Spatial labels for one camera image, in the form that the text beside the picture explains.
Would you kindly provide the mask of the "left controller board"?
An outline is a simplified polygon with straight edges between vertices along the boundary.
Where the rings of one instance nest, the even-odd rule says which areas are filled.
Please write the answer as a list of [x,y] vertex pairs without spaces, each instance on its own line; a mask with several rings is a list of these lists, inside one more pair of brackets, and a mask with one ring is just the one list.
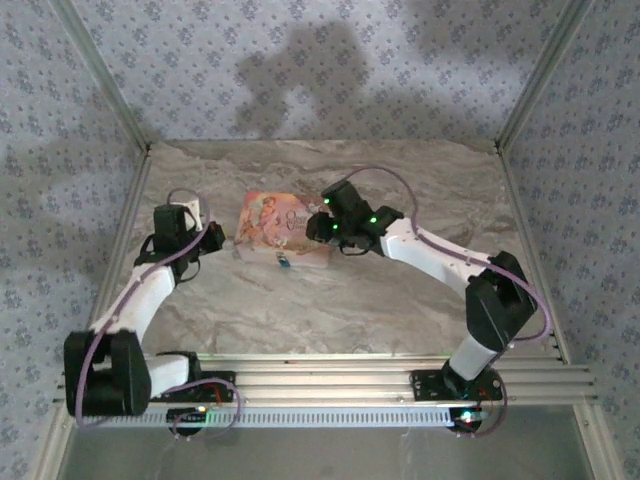
[[203,423],[206,420],[208,410],[203,407],[173,408],[166,412],[167,423]]

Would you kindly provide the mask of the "controller board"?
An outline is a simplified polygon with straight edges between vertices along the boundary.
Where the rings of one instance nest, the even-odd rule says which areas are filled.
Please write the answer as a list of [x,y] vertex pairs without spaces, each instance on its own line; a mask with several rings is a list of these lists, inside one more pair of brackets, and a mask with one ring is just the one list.
[[449,410],[449,415],[453,423],[449,429],[458,433],[475,433],[489,418],[489,413],[481,407],[455,407]]
[[208,410],[203,407],[173,408],[166,412],[167,423],[203,423],[206,420]]

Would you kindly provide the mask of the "right controller board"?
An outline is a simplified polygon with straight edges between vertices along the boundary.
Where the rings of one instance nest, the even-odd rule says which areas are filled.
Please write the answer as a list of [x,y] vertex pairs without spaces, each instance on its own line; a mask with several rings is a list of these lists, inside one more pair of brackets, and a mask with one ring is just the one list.
[[481,407],[455,407],[449,410],[449,415],[453,423],[449,429],[458,433],[475,433],[489,418],[489,413]]

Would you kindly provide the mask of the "aluminium table side rail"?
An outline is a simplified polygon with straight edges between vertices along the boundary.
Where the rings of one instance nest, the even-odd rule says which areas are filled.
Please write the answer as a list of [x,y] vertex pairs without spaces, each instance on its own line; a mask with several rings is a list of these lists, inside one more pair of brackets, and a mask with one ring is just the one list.
[[[530,268],[529,278],[533,280],[538,292],[549,303],[553,334],[545,341],[544,351],[550,352],[552,348],[555,348],[557,351],[556,356],[559,358],[557,363],[561,363],[565,369],[577,367],[579,373],[587,375],[589,378],[587,386],[593,389],[595,376],[588,366],[579,365],[573,361],[569,345],[558,322],[558,315],[551,299],[550,287],[545,278],[538,249],[527,221],[509,161],[504,149],[498,142],[495,143],[495,150],[505,175],[506,191],[513,208],[520,238],[524,245],[526,261]],[[599,404],[600,400],[601,398],[597,393],[593,393],[590,399],[581,394],[571,405],[578,444],[584,450],[583,459],[586,461],[588,470],[594,480],[627,480],[611,432],[607,426],[604,411]]]
[[[86,325],[93,323],[109,308],[112,297],[115,295],[149,168],[148,152],[143,151],[136,158],[136,169],[126,196],[107,270]],[[60,375],[56,394],[50,403],[44,427],[37,442],[36,453],[32,456],[27,480],[56,480],[60,471],[66,445],[75,424],[67,412],[63,380],[63,375]]]

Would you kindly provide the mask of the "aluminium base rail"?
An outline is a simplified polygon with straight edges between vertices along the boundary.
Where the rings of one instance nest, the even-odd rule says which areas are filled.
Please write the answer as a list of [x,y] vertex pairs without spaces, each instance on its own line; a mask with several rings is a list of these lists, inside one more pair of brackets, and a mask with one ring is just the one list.
[[[249,406],[400,406],[413,401],[410,373],[439,369],[443,356],[417,354],[202,355],[202,367],[237,374]],[[588,367],[548,356],[507,356],[494,367],[511,405],[599,401]]]

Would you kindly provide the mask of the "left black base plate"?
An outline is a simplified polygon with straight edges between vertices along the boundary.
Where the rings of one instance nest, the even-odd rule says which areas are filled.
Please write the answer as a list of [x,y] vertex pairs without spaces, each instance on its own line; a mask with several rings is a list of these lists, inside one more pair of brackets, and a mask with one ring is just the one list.
[[[236,383],[236,373],[233,371],[204,371],[202,379],[219,378],[231,384]],[[151,399],[152,403],[231,403],[235,394],[227,386],[219,383],[206,383],[197,387],[163,393]]]

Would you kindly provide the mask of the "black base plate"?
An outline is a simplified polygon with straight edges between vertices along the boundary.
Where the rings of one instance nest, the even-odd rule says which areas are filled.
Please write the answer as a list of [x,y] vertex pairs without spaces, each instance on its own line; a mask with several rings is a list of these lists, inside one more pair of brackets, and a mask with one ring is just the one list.
[[473,380],[464,380],[455,372],[414,370],[409,381],[415,401],[503,400],[502,382],[495,370],[482,371]]
[[[202,379],[219,378],[231,384],[236,383],[236,373],[233,371],[204,371]],[[227,386],[219,383],[206,383],[197,387],[163,393],[151,399],[152,403],[231,403],[235,394]]]

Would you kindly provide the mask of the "aluminium frame post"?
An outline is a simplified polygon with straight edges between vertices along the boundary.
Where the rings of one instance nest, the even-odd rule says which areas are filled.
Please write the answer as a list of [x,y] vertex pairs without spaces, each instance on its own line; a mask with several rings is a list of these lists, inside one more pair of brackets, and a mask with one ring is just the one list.
[[147,154],[150,143],[143,134],[134,117],[132,108],[126,102],[116,83],[115,75],[109,70],[73,1],[47,1],[80,54],[105,100],[121,123],[125,133],[141,152]]
[[496,150],[501,157],[508,152],[525,126],[593,3],[594,0],[566,0],[525,82],[524,89],[495,139]]

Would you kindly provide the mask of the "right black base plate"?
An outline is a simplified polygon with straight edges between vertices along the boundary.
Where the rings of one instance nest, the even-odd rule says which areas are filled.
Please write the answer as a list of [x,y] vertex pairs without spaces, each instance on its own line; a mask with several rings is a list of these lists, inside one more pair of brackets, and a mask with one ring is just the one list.
[[503,400],[502,382],[495,370],[482,371],[473,380],[464,380],[455,372],[414,370],[409,381],[415,401]]

